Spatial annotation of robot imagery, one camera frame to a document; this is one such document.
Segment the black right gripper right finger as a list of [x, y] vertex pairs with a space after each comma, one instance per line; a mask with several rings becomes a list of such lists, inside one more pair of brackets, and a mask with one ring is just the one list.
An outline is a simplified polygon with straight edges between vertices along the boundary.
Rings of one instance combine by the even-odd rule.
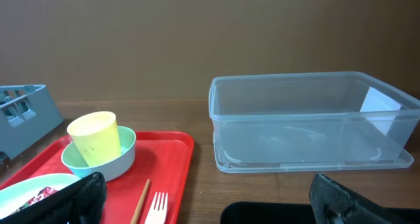
[[407, 219], [321, 173], [317, 173], [312, 180], [309, 199], [317, 224], [409, 223]]

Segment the light blue plate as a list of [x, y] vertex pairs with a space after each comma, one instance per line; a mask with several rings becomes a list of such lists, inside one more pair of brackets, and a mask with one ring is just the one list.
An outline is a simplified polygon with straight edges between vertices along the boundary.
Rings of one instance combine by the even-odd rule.
[[12, 215], [41, 189], [51, 187], [57, 192], [79, 181], [80, 177], [69, 173], [52, 173], [26, 179], [1, 190], [1, 219]]

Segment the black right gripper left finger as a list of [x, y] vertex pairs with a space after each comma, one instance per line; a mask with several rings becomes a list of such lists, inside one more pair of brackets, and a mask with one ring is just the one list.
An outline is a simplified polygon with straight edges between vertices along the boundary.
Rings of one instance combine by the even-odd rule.
[[104, 176], [94, 172], [49, 197], [1, 219], [1, 224], [99, 224], [107, 188]]

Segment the red snack wrapper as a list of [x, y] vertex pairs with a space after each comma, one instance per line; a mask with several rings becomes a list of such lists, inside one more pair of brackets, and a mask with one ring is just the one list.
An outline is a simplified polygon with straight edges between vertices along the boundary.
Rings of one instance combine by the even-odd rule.
[[45, 187], [41, 189], [34, 197], [30, 198], [27, 202], [25, 202], [22, 206], [20, 206], [17, 210], [13, 211], [11, 214], [14, 214], [16, 212], [19, 212], [43, 199], [46, 197], [56, 193], [57, 190], [51, 187]]

